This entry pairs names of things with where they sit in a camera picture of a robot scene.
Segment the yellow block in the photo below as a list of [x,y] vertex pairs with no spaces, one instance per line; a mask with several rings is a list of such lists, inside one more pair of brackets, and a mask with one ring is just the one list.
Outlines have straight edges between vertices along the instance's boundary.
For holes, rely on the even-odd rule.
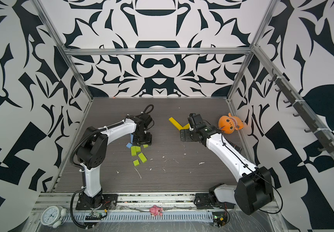
[[173,117],[169,118],[169,122],[179,131],[183,129],[183,127],[178,123]]
[[184,129],[184,130],[188,130],[188,129],[190,129],[190,124],[189,124],[189,123],[186,124],[186,125],[183,127],[183,129]]

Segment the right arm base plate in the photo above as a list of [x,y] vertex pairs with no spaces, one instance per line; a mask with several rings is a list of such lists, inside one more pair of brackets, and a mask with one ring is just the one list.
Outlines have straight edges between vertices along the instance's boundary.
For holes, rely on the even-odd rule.
[[211,193],[196,193],[194,199],[194,205],[197,209],[234,209],[235,204],[232,203],[221,203]]

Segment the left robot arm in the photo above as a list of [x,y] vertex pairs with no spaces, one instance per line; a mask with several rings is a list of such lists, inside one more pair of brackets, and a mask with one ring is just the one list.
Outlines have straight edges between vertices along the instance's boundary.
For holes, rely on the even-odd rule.
[[131,134],[132,145],[143,146],[152,144],[152,134],[149,132],[154,126],[154,120],[150,113],[154,105],[150,104],[138,115],[127,115],[123,120],[102,128],[88,127],[81,140],[70,154],[70,163],[79,168],[82,175],[81,190],[73,193],[70,201],[70,216],[73,223],[82,229],[91,229],[95,223],[79,223],[74,218],[74,200],[78,196],[78,210],[109,209],[111,204],[116,204],[117,198],[107,199],[100,184],[100,168],[104,162],[108,145]]

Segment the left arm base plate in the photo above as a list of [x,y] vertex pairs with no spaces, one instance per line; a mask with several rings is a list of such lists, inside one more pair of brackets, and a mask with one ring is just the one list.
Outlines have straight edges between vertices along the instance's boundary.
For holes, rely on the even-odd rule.
[[117,194],[97,194],[89,197],[85,193],[81,193],[77,201],[76,210],[110,210],[113,209],[118,202]]

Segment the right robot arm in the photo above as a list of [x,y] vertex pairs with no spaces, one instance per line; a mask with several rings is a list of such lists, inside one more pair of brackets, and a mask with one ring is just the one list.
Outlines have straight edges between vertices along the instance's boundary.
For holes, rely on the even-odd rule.
[[211,204],[234,204],[245,214],[251,215],[274,200],[277,189],[272,184],[271,173],[265,167],[257,167],[242,156],[223,133],[214,125],[208,125],[201,115],[191,113],[189,128],[180,131],[182,142],[199,142],[212,151],[231,171],[237,186],[218,184],[209,190]]

